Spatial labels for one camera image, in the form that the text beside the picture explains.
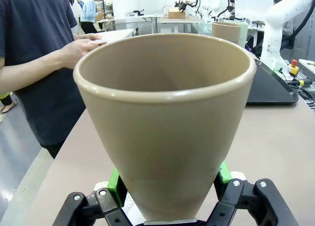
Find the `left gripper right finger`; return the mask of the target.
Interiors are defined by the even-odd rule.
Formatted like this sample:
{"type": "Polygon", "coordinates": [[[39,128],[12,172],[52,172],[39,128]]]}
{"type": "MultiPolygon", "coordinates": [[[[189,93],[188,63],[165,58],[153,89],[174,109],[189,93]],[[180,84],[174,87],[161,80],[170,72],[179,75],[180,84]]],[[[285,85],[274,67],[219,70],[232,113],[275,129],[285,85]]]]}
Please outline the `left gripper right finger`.
{"type": "Polygon", "coordinates": [[[235,177],[226,162],[220,166],[214,187],[218,202],[206,221],[208,226],[229,226],[237,210],[247,210],[258,226],[297,226],[298,222],[270,179],[251,184],[235,177]]]}

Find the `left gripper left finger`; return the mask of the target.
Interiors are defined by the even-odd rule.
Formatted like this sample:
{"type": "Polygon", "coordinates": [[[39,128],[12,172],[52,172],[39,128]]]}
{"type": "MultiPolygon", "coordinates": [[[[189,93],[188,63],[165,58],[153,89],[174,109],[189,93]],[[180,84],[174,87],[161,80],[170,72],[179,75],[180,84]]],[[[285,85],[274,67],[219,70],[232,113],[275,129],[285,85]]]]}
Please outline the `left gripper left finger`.
{"type": "Polygon", "coordinates": [[[98,219],[105,219],[110,226],[130,226],[132,223],[123,212],[127,189],[114,168],[106,187],[98,187],[88,196],[72,192],[65,199],[54,226],[92,226],[98,219]]]}

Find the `person's right hand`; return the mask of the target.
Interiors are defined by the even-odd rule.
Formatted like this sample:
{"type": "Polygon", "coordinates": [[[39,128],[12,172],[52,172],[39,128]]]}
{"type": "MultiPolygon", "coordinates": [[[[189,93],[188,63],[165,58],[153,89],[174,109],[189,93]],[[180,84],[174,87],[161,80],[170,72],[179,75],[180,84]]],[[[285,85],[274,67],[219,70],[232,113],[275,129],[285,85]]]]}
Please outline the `person's right hand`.
{"type": "Polygon", "coordinates": [[[61,67],[74,69],[82,57],[101,45],[89,39],[79,39],[69,43],[58,52],[61,67]]]}

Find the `person's left hand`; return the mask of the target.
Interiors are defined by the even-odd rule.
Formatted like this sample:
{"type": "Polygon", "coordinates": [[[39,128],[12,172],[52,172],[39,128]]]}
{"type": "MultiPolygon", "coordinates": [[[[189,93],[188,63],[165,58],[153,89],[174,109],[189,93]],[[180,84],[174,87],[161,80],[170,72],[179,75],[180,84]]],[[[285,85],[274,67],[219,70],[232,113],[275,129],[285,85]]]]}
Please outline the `person's left hand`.
{"type": "Polygon", "coordinates": [[[83,38],[84,38],[84,39],[89,39],[89,40],[94,41],[94,40],[100,40],[100,39],[102,39],[102,36],[101,36],[100,34],[98,34],[98,33],[89,33],[89,34],[85,34],[85,35],[83,36],[83,38]]]}

